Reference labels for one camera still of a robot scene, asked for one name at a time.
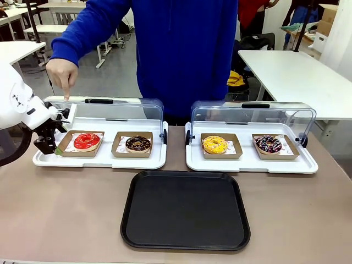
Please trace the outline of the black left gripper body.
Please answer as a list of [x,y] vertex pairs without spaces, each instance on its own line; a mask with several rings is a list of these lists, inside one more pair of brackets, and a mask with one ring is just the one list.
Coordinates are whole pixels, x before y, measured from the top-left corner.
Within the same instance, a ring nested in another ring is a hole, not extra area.
[[63,122],[60,120],[47,120],[37,127],[37,134],[38,136],[42,136],[44,138],[54,139],[55,130],[58,130],[60,133],[62,133]]

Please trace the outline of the person's right hand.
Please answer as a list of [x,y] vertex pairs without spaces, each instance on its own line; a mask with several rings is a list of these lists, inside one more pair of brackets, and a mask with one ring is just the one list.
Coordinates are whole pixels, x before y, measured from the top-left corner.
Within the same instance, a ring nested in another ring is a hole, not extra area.
[[64,92],[64,100],[68,101],[70,89],[74,87],[78,77],[78,67],[65,59],[51,59],[46,64],[46,70],[53,85]]

